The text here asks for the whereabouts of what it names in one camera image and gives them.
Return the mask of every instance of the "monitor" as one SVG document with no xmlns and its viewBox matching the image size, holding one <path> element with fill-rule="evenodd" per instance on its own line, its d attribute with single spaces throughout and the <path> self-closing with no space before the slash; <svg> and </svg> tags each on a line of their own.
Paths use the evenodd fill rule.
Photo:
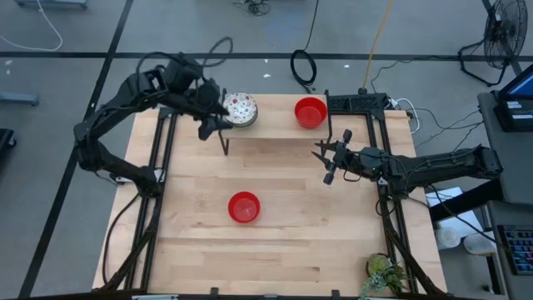
<svg viewBox="0 0 533 300">
<path fill-rule="evenodd" d="M 503 98 L 533 98 L 533 64 L 500 91 Z"/>
</svg>

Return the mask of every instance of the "white paper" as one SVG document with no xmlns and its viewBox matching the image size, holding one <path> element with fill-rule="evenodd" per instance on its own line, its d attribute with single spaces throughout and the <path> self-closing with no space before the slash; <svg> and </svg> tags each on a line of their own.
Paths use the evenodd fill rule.
<svg viewBox="0 0 533 300">
<path fill-rule="evenodd" d="M 441 197 L 442 202 L 446 204 L 447 199 L 453 198 L 455 196 L 459 196 L 462 193 L 463 192 L 461 191 L 460 188 L 454 187 L 454 188 L 449 188 L 443 191 L 439 191 L 439 196 Z M 437 199 L 434 192 L 427 193 L 426 199 L 427 199 L 427 204 L 430 207 L 433 207 L 436 204 L 440 203 L 439 199 Z M 473 227 L 477 228 L 478 230 L 483 231 L 483 229 L 481 228 L 481 224 L 477 220 L 477 217 L 474 214 L 474 212 L 469 211 L 469 212 L 460 213 L 459 218 L 467 221 L 468 223 L 470 223 Z M 474 229 L 470 228 L 468 225 L 464 224 L 463 222 L 461 222 L 461 220 L 459 220 L 456 217 L 449 217 L 446 220 L 438 222 L 438 224 L 440 228 L 443 228 L 443 227 L 454 228 L 459 233 L 459 236 L 461 238 L 477 233 Z"/>
</svg>

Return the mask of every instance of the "white cable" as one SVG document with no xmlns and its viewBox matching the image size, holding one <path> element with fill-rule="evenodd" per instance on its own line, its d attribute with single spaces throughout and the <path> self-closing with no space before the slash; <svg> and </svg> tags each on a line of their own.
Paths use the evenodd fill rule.
<svg viewBox="0 0 533 300">
<path fill-rule="evenodd" d="M 8 44 L 10 44 L 10 45 L 12 45 L 14 47 L 25 49 L 25 50 L 48 51 L 48 52 L 57 51 L 63 45 L 63 38 L 61 37 L 61 34 L 59 34 L 57 29 L 52 25 L 50 20 L 48 20 L 47 14 L 44 13 L 44 9 L 42 9 L 41 0 L 37 0 L 37 5 L 39 6 L 39 12 L 42 14 L 44 19 L 47 20 L 48 25 L 50 25 L 50 28 L 53 29 L 53 31 L 57 34 L 57 37 L 59 38 L 59 45 L 57 45 L 57 47 L 55 47 L 54 49 L 46 49 L 46 48 L 39 48 L 39 47 L 25 47 L 25 46 L 21 46 L 21 45 L 18 45 L 16 43 L 14 43 L 14 42 L 9 41 L 8 39 L 6 39 L 5 37 L 3 37 L 1 35 L 0 35 L 0 38 L 2 40 L 4 40 L 6 43 L 8 43 Z"/>
<path fill-rule="evenodd" d="M 414 131 L 411 131 L 411 134 L 416 133 L 420 129 L 420 120 L 418 119 L 418 113 L 416 113 L 416 110 L 415 110 L 415 107 L 413 106 L 413 103 L 411 103 L 411 101 L 409 101 L 409 99 L 407 99 L 407 98 L 400 98 L 400 99 L 392 100 L 392 101 L 394 101 L 396 103 L 398 103 L 400 101 L 405 101 L 405 102 L 409 103 L 409 105 L 411 106 L 411 108 L 413 110 L 413 113 L 415 114 L 415 120 L 416 120 L 416 129 Z"/>
</svg>

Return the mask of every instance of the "table leg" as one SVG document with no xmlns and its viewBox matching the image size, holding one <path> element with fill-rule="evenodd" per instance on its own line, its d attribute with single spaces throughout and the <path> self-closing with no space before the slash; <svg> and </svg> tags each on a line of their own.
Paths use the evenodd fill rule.
<svg viewBox="0 0 533 300">
<path fill-rule="evenodd" d="M 227 156 L 230 150 L 230 140 L 226 139 L 226 142 L 224 142 L 224 137 L 222 137 L 222 130 L 218 131 L 218 137 L 220 138 L 220 144 L 222 145 L 222 150 L 224 150 L 224 155 Z"/>
</svg>

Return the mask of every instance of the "desk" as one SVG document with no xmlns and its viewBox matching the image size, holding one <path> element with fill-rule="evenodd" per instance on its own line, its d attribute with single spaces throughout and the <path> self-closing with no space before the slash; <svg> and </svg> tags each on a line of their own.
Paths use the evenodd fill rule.
<svg viewBox="0 0 533 300">
<path fill-rule="evenodd" d="M 491 148 L 498 153 L 504 168 L 500 175 L 504 199 L 510 203 L 533 205 L 529 188 L 524 188 L 531 184 L 533 132 L 504 132 L 494 114 L 494 95 L 482 93 L 478 96 L 478 101 Z"/>
<path fill-rule="evenodd" d="M 501 243 L 497 234 L 498 225 L 526 225 L 533 226 L 533 206 L 524 204 L 511 204 L 500 201 L 490 201 L 487 204 L 491 226 L 494 228 L 496 241 Z M 516 276 L 511 271 L 504 251 L 498 249 L 498 258 L 501 265 L 503 279 L 510 300 L 531 299 L 532 276 Z"/>
<path fill-rule="evenodd" d="M 496 231 L 498 225 L 528 225 L 533 226 L 533 198 L 531 197 L 531 176 L 528 172 L 533 168 L 533 132 L 503 132 L 494 114 L 496 99 L 491 93 L 478 95 L 481 115 L 486 127 L 486 133 L 491 148 L 496 150 L 501 165 L 504 168 L 499 179 L 481 184 L 479 187 L 464 192 L 458 197 L 446 201 L 446 206 L 454 213 L 478 208 L 487 204 L 489 217 L 497 241 L 500 241 Z M 431 208 L 433 221 L 448 218 L 449 213 L 443 207 Z M 506 291 L 510 299 L 531 299 L 531 284 L 533 277 L 516 276 L 512 273 L 507 262 L 506 253 L 498 249 L 498 260 L 493 278 L 494 284 L 499 284 L 497 269 L 501 265 L 501 273 L 505 281 Z"/>
<path fill-rule="evenodd" d="M 463 213 L 487 204 L 490 200 L 504 200 L 509 203 L 533 205 L 529 190 L 531 169 L 533 169 L 533 132 L 504 132 L 494 114 L 496 99 L 491 93 L 478 95 L 480 112 L 491 148 L 498 153 L 504 170 L 498 179 L 490 180 L 479 187 L 446 201 L 454 213 Z M 431 208 L 433 221 L 448 218 L 450 214 L 442 207 Z"/>
<path fill-rule="evenodd" d="M 386 112 L 386 121 L 392 151 L 415 155 L 405 112 Z M 136 116 L 126 160 L 147 164 L 156 122 L 157 111 Z M 310 140 L 234 139 L 226 157 L 216 134 L 198 140 L 198 125 L 178 118 L 148 292 L 205 294 L 218 287 L 221 294 L 358 295 L 367 258 L 386 252 L 375 183 L 348 183 L 337 174 L 330 187 L 323 184 L 325 170 Z M 368 146 L 364 117 L 334 116 L 332 125 L 334 140 L 349 128 L 352 149 Z M 241 190 L 262 202 L 253 225 L 239 226 L 227 215 L 227 201 Z M 136 192 L 133 185 L 117 190 L 110 221 Z M 424 193 L 412 197 L 423 200 Z M 138 204 L 115 227 L 108 274 L 129 253 Z M 403 208 L 413 256 L 446 290 L 427 209 L 413 202 Z M 102 258 L 94 287 L 102 286 L 101 268 Z"/>
</svg>

